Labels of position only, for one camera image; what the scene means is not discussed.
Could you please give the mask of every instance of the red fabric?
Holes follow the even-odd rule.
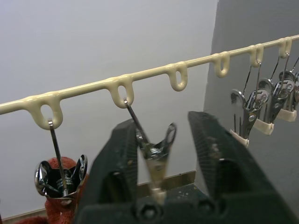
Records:
[[[74,167],[77,163],[68,158],[62,157],[62,163],[65,169],[70,169]],[[58,169],[57,158],[52,158],[49,160],[49,164],[53,169]],[[61,200],[47,199],[45,203],[45,208],[48,218],[43,217],[32,217],[22,220],[16,224],[71,224],[74,217],[75,208],[81,197],[81,193],[84,189],[88,176],[86,175],[84,184],[81,187],[78,198],[76,198],[70,205],[62,206]]]

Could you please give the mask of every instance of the silver metal clip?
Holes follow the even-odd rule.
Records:
[[[171,147],[176,137],[177,126],[174,123],[170,124],[166,131],[165,138],[157,144],[152,144],[147,138],[139,120],[126,99],[124,99],[124,103],[137,126],[136,137],[151,178],[151,193],[157,203],[163,204],[166,197],[166,191],[162,189],[162,182],[165,178]]]
[[[294,82],[293,91],[291,91],[290,94],[288,95],[285,105],[283,107],[284,110],[289,111],[289,112],[293,112],[296,109],[297,104],[299,102],[299,84],[298,84],[299,72],[294,74],[294,70],[295,70],[298,60],[299,60],[299,57],[297,58],[292,70],[285,70],[285,79],[291,80]],[[280,80],[283,78],[283,72],[284,71],[280,72],[280,74],[279,74]]]
[[[260,62],[258,63],[259,63],[259,68],[258,68],[257,81],[259,80],[260,69],[261,69],[261,63]],[[245,100],[244,93],[246,90],[250,73],[251,73],[251,66],[249,69],[249,73],[247,75],[243,92],[240,92],[239,90],[232,90],[231,92],[231,103],[233,106],[235,106],[233,135],[235,136],[237,134],[243,140],[248,140],[250,131],[256,119],[260,115],[261,108],[269,98],[269,92],[266,89],[259,88],[258,83],[256,81],[256,90],[251,93],[248,101]]]
[[[48,199],[61,200],[69,205],[76,198],[87,173],[87,156],[81,155],[76,166],[65,169],[60,155],[52,120],[49,120],[50,132],[54,144],[59,169],[52,168],[48,161],[42,161],[35,170],[35,186],[38,193]]]
[[[287,59],[285,62],[285,69],[287,66],[289,54],[287,53]],[[280,81],[276,83],[276,85],[273,84],[272,79],[275,74],[276,68],[279,63],[280,56],[278,56],[277,63],[275,65],[274,71],[272,73],[272,76],[270,79],[261,78],[258,82],[258,86],[260,89],[265,89],[269,92],[269,99],[268,101],[263,105],[260,116],[258,117],[257,124],[259,124],[258,127],[256,127],[258,130],[264,132],[265,134],[271,134],[274,128],[274,120],[278,116],[281,109],[284,107],[285,102],[287,101],[288,97],[290,96],[290,93],[292,93],[294,89],[294,81],[293,78],[291,78],[291,74],[289,71],[284,70],[279,75]],[[271,125],[271,129],[265,128],[265,126]]]

